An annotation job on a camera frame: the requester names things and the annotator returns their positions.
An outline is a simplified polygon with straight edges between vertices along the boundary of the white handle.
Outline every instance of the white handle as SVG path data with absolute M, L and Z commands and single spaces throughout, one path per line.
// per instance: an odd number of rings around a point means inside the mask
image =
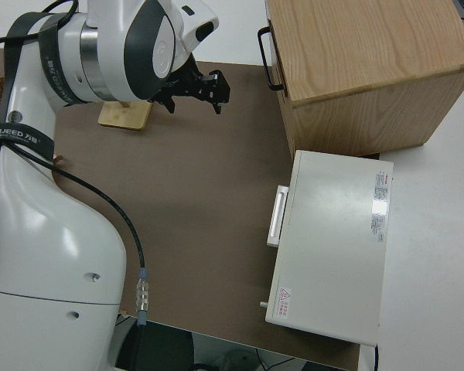
M 277 188 L 277 196 L 273 205 L 273 213 L 271 214 L 270 230 L 268 231 L 267 245 L 278 247 L 280 243 L 281 225 L 284 221 L 285 203 L 287 202 L 288 187 L 279 185 Z

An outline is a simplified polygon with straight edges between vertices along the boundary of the cable connector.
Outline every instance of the cable connector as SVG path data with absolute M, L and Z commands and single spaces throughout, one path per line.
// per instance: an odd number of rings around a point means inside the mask
M 145 268 L 139 270 L 139 280 L 136 285 L 136 311 L 138 313 L 138 326 L 146 325 L 146 315 L 149 308 L 149 283 Z

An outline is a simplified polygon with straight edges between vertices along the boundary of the wooden block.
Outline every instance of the wooden block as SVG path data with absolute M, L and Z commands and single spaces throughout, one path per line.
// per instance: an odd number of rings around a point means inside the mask
M 464 90 L 464 25 L 449 0 L 266 3 L 292 158 L 423 145 Z
M 112 128 L 141 130 L 146 126 L 149 102 L 105 102 L 98 123 Z

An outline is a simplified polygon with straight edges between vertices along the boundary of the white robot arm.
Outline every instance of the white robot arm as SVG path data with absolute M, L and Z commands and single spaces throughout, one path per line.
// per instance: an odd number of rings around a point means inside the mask
M 204 76 L 192 55 L 218 27 L 200 0 L 88 6 L 87 14 L 25 14 L 5 40 L 0 371 L 112 369 L 107 351 L 125 277 L 115 228 L 61 192 L 51 171 L 20 151 L 51 162 L 56 113 L 67 104 L 151 100 L 173 112 L 172 96 L 183 95 L 220 113 L 229 99 L 222 73 Z M 144 269 L 141 276 L 140 322 L 147 310 Z

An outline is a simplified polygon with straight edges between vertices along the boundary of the screw hole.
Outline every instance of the screw hole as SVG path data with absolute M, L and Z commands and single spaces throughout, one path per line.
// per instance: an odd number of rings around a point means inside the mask
M 98 282 L 101 276 L 98 273 L 86 273 L 84 279 L 88 282 Z
M 67 318 L 68 319 L 78 319 L 80 317 L 80 314 L 77 313 L 76 311 L 70 311 L 69 313 L 67 313 Z

